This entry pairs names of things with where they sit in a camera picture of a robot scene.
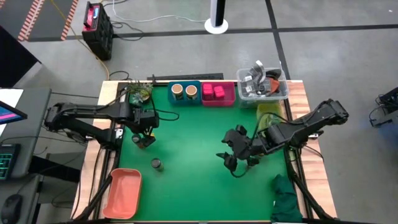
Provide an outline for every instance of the computer mouse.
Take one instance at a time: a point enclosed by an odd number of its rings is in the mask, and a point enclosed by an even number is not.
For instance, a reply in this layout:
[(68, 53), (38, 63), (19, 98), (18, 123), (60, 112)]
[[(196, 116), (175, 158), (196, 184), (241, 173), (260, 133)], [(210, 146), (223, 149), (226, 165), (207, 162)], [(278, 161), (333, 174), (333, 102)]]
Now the computer mouse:
[(16, 224), (21, 214), (22, 196), (11, 195), (6, 199), (1, 208), (1, 221), (3, 224)]

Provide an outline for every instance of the screen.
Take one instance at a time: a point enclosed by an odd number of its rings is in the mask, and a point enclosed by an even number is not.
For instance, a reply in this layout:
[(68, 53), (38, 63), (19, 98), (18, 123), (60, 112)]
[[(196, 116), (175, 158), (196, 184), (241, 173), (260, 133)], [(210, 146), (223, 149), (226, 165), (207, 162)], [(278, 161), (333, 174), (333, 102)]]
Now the screen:
[(3, 102), (0, 103), (0, 124), (6, 124), (22, 119), (26, 119), (26, 115), (24, 113), (6, 105)]

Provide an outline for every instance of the orange tray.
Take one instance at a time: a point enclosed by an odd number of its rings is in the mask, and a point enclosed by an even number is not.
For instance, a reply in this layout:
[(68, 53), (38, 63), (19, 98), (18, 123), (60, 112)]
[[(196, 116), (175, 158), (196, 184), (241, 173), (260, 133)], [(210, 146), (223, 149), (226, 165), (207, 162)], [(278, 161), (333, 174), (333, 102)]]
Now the orange tray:
[(138, 208), (142, 183), (141, 173), (135, 169), (115, 169), (111, 176), (112, 185), (108, 204), (102, 212), (106, 218), (132, 218)]

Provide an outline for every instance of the concrete floor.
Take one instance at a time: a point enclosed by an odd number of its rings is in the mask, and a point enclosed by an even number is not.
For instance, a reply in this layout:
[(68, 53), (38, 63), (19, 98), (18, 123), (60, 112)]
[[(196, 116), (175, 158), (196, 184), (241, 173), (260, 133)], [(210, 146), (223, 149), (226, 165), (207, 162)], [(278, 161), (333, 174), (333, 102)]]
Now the concrete floor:
[[(78, 3), (72, 22), (76, 30), (81, 30), (85, 4), (86, 0)], [(397, 1), (279, 0), (272, 1), (272, 6), (278, 27), (398, 24)], [(130, 0), (115, 9), (119, 15), (134, 19), (178, 14), (202, 20), (208, 17), (208, 7), (208, 1)], [(114, 19), (111, 6), (106, 10)], [(225, 14), (232, 28), (271, 27), (264, 1), (230, 0)], [(175, 18), (131, 25), (144, 32), (203, 30), (202, 24)], [(280, 39), (291, 79), (304, 81), (310, 106), (333, 98), (350, 114), (345, 125), (325, 128), (320, 138), (339, 218), (396, 223), (398, 130), (389, 124), (372, 128), (368, 114), (376, 107), (378, 94), (398, 85), (398, 29), (284, 32)], [(100, 92), (103, 69), (76, 40), (23, 44), (45, 65), (26, 86), (49, 86), (53, 91), (90, 96)], [(152, 74), (218, 72), (227, 79), (235, 78), (239, 68), (249, 67), (255, 60), (275, 67), (280, 59), (272, 33), (179, 35), (145, 37), (138, 42), (114, 39), (113, 59), (106, 64), (111, 72), (125, 70), (136, 79)], [(58, 101), (96, 102), (53, 96), (50, 103)], [(49, 152), (53, 153), (82, 150), (59, 142), (43, 144), (50, 144)], [(63, 218), (70, 213), (65, 209), (51, 211), (65, 214)], [(41, 213), (40, 217), (54, 221), (49, 218), (52, 213)]]

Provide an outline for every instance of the green mat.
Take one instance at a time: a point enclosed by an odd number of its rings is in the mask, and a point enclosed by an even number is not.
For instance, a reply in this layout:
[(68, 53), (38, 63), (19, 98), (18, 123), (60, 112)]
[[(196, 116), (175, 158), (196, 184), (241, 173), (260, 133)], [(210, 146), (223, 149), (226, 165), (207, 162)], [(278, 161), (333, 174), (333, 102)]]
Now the green mat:
[[(256, 109), (173, 106), (167, 87), (155, 87), (155, 106), (180, 113), (177, 121), (160, 121), (154, 130), (156, 142), (139, 149), (126, 129), (119, 167), (142, 174), (141, 198), (135, 221), (270, 220), (275, 195), (272, 180), (287, 175), (283, 151), (265, 156), (261, 163), (236, 179), (224, 167), (218, 152), (231, 149), (221, 143), (225, 132), (242, 124), (251, 136)], [(172, 114), (159, 113), (161, 118)], [(153, 158), (164, 163), (164, 171), (150, 166)], [(240, 161), (236, 174), (245, 169)]]

